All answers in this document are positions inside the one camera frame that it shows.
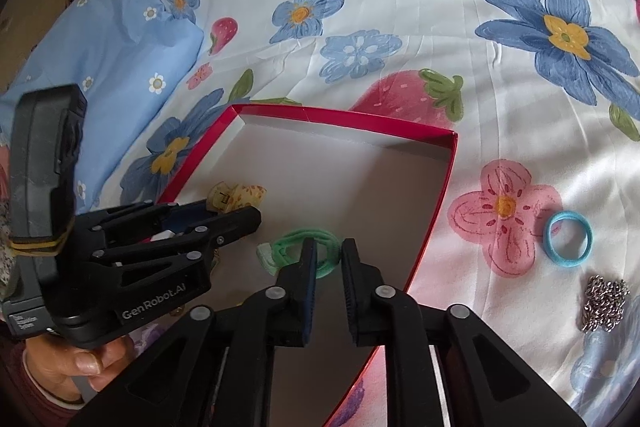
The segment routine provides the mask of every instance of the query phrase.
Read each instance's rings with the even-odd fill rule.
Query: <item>strawberry print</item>
[[[211,49],[209,55],[216,55],[222,51],[229,41],[236,36],[238,23],[231,17],[218,19],[211,27]]]
[[[201,65],[198,70],[193,73],[191,78],[187,80],[187,88],[189,90],[195,89],[204,80],[207,80],[211,76],[211,73],[213,73],[213,69],[209,63]]]
[[[352,111],[451,128],[463,116],[461,76],[448,79],[432,70],[398,71],[380,79]]]

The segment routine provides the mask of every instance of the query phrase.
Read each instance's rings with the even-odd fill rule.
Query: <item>sleeve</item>
[[[42,427],[65,427],[82,408],[82,405],[67,404],[56,399],[33,380],[24,363],[24,343],[12,348],[7,369],[15,387]]]

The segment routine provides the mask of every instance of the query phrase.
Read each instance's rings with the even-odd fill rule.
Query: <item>metal chain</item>
[[[607,332],[613,330],[622,320],[627,295],[629,287],[624,280],[606,281],[600,275],[592,276],[584,291],[582,331],[589,333],[598,327]]]

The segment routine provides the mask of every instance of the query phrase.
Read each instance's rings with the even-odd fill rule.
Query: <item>floral bedsheet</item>
[[[193,69],[106,182],[155,198],[233,102],[303,103],[449,127],[458,157],[410,288],[468,304],[588,425],[640,375],[640,26],[633,0],[162,0],[204,39]],[[556,210],[587,216],[574,269],[542,250]],[[631,295],[612,333],[578,328],[594,273]],[[332,427],[383,426],[378,354]]]

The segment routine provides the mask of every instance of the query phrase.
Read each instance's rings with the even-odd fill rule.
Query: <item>rubber band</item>
[[[14,255],[26,255],[30,257],[53,257],[58,255],[66,244],[71,231],[74,229],[76,216],[73,216],[68,222],[65,231],[59,238],[44,243],[14,243],[9,240],[9,246],[13,248]],[[39,248],[50,248],[52,250],[39,250]]]
[[[331,232],[322,229],[298,229],[287,233],[272,245],[262,243],[258,245],[256,255],[262,267],[271,275],[276,275],[280,268],[297,263],[287,253],[287,248],[301,245],[306,237],[311,237],[326,248],[326,258],[318,261],[316,279],[322,279],[334,271],[340,263],[340,240]]]
[[[565,219],[578,221],[582,224],[585,232],[587,233],[587,247],[584,249],[584,253],[577,259],[567,259],[566,257],[562,257],[551,243],[551,229],[558,221],[564,221]],[[582,214],[578,214],[578,212],[574,212],[572,210],[563,210],[562,212],[558,212],[551,216],[551,218],[546,222],[545,230],[542,235],[542,245],[549,259],[558,266],[563,266],[565,268],[578,266],[578,264],[584,263],[591,254],[591,250],[593,248],[593,230],[591,229],[591,225],[589,224],[589,221],[587,221],[587,218]]]

